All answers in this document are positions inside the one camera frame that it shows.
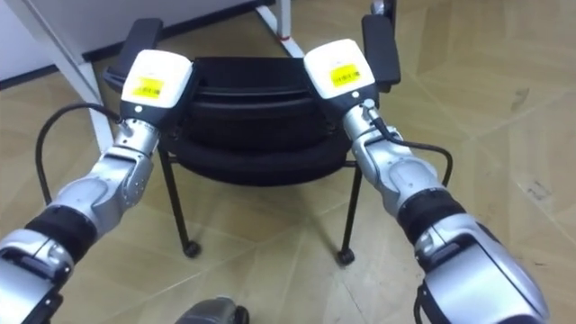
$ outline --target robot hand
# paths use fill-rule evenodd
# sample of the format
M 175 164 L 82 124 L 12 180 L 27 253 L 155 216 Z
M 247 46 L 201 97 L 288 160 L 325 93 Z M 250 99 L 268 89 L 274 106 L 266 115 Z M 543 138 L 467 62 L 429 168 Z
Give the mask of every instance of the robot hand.
M 50 321 L 74 265 L 142 197 L 159 136 L 180 120 L 195 86 L 193 73 L 193 64 L 177 54 L 143 50 L 136 57 L 114 145 L 40 216 L 0 241 L 0 323 Z
M 339 40 L 313 49 L 304 66 L 325 114 L 343 122 L 364 177 L 415 248 L 426 274 L 416 321 L 421 306 L 434 324 L 545 323 L 549 312 L 536 282 L 466 213 L 432 165 L 412 155 L 401 135 L 384 124 L 373 74 L 356 43 Z

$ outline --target chair leg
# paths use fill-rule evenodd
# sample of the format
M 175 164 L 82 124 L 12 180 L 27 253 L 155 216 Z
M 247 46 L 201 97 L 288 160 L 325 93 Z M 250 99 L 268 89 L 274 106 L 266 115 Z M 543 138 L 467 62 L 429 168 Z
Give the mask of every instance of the chair leg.
M 354 252 L 350 249 L 350 237 L 354 226 L 354 217 L 356 216 L 356 205 L 358 195 L 360 194 L 360 184 L 362 183 L 362 171 L 360 166 L 356 165 L 354 169 L 354 180 L 352 182 L 352 193 L 350 194 L 350 203 L 348 205 L 348 215 L 346 216 L 346 228 L 342 240 L 342 248 L 337 253 L 337 261 L 341 266 L 348 266 L 355 260 Z
M 182 244 L 182 250 L 187 257 L 196 257 L 200 254 L 201 247 L 198 243 L 188 238 L 188 230 L 186 229 L 184 215 L 182 214 L 182 206 L 180 204 L 180 198 L 178 197 L 178 190 L 176 188 L 176 181 L 174 179 L 174 172 L 172 171 L 170 156 L 168 155 L 168 152 L 163 150 L 161 147 L 158 147 L 158 155 L 160 157 L 162 171 L 164 172 L 164 179 L 166 180 L 168 196 L 170 197 L 170 203 L 172 204 L 172 213 L 174 214 L 178 236 L 180 237 L 180 243 Z

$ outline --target black padded cushion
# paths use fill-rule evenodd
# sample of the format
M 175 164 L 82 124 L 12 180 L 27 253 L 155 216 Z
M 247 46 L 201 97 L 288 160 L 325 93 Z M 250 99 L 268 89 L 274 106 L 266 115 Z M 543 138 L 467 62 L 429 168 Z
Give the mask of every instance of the black padded cushion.
M 307 89 L 301 58 L 198 58 L 201 87 L 164 149 L 193 172 L 237 185 L 293 185 L 339 170 L 350 141 Z

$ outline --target black cable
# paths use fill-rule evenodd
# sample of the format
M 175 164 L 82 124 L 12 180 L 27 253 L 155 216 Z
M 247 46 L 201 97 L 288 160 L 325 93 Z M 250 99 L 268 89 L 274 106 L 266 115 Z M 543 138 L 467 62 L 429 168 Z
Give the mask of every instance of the black cable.
M 40 181 L 40 189 L 42 190 L 42 195 L 44 196 L 44 202 L 47 205 L 52 202 L 52 198 L 50 197 L 50 189 L 48 188 L 48 182 L 46 181 L 46 174 L 44 173 L 44 165 L 42 164 L 42 148 L 44 147 L 44 140 L 46 139 L 46 135 L 48 134 L 48 131 L 50 130 L 52 125 L 65 113 L 69 113 L 77 109 L 86 109 L 86 108 L 91 108 L 99 113 L 104 114 L 106 117 L 108 117 L 115 123 L 120 123 L 122 121 L 118 113 L 113 112 L 98 103 L 69 104 L 67 106 L 58 109 L 57 112 L 54 112 L 54 114 L 52 114 L 50 118 L 46 120 L 46 122 L 40 129 L 38 138 L 36 139 L 36 151 L 34 160 L 36 162 L 36 172 L 38 173 L 38 180 Z
M 416 294 L 416 299 L 414 299 L 414 322 L 416 324 L 422 324 L 422 316 L 420 315 L 420 295 Z
M 450 152 L 448 152 L 447 149 L 440 148 L 438 146 L 434 146 L 434 145 L 430 145 L 430 144 L 421 144 L 421 143 L 406 141 L 403 139 L 398 139 L 398 138 L 394 137 L 394 135 L 392 135 L 388 131 L 388 127 L 386 127 L 384 120 L 380 117 L 373 121 L 373 125 L 376 127 L 376 129 L 378 131 L 380 131 L 380 133 L 384 136 L 385 140 L 388 140 L 394 144 L 402 145 L 402 146 L 405 146 L 408 148 L 423 149 L 423 150 L 432 151 L 432 152 L 442 154 L 446 158 L 446 171 L 444 173 L 444 179 L 442 179 L 442 185 L 448 186 L 448 183 L 450 182 L 450 176 L 452 175 L 452 168 L 453 168 L 454 161 L 452 159 L 452 154 L 450 154 Z

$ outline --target white desk leg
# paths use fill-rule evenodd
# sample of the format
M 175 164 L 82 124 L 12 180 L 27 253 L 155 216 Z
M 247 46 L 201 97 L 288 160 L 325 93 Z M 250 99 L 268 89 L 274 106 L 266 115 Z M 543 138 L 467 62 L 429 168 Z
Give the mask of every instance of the white desk leg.
M 265 5 L 260 5 L 256 10 L 272 30 L 272 32 L 278 36 L 278 40 L 282 43 L 286 51 L 293 58 L 303 58 L 304 52 L 300 49 L 300 46 L 292 38 L 291 35 L 291 0 L 279 0 L 277 7 L 277 18 L 276 15 Z
M 75 53 L 64 44 L 49 24 L 42 17 L 38 8 L 31 0 L 5 0 L 32 37 L 46 50 L 62 75 L 72 85 L 74 90 L 89 103 L 102 103 L 98 84 L 92 64 L 84 62 L 80 53 Z M 101 151 L 113 144 L 113 135 L 106 117 L 99 112 L 90 110 L 90 118 L 94 126 L 96 141 Z

